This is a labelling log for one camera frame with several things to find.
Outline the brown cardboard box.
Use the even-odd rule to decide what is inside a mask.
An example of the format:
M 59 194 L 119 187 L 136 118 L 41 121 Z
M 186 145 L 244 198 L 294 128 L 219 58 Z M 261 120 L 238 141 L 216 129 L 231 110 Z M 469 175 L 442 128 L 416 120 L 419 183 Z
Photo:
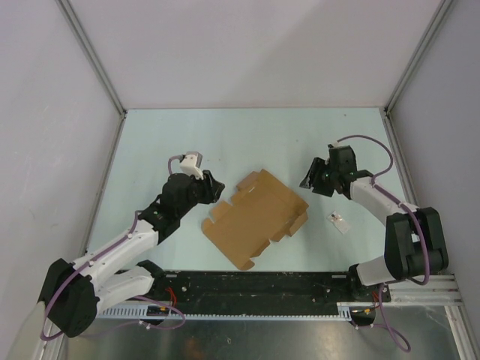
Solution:
M 253 171 L 202 222 L 203 234 L 240 271 L 254 267 L 271 242 L 292 237 L 308 220 L 308 204 L 269 171 Z

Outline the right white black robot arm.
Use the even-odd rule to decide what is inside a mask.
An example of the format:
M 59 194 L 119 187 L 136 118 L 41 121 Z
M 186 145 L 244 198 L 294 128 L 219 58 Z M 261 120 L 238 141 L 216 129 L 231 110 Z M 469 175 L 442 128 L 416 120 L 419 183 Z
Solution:
M 376 175 L 357 167 L 351 146 L 330 145 L 328 158 L 315 157 L 300 187 L 325 197 L 340 194 L 385 227 L 383 255 L 349 268 L 353 277 L 346 282 L 346 293 L 351 299 L 363 301 L 381 284 L 412 281 L 424 286 L 449 266 L 440 213 L 403 202 L 386 190 Z

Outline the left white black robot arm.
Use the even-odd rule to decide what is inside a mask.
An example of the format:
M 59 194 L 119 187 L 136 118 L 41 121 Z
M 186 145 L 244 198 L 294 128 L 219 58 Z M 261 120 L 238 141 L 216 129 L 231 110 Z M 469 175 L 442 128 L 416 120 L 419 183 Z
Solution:
M 59 331 L 42 333 L 41 339 L 75 338 L 99 313 L 120 302 L 138 296 L 159 299 L 166 290 L 161 268 L 148 260 L 128 271 L 122 267 L 170 237 L 195 206 L 216 203 L 224 188 L 208 170 L 199 178 L 174 173 L 155 200 L 135 211 L 132 225 L 116 238 L 72 262 L 57 259 L 48 268 L 38 301 L 44 306 L 44 319 Z

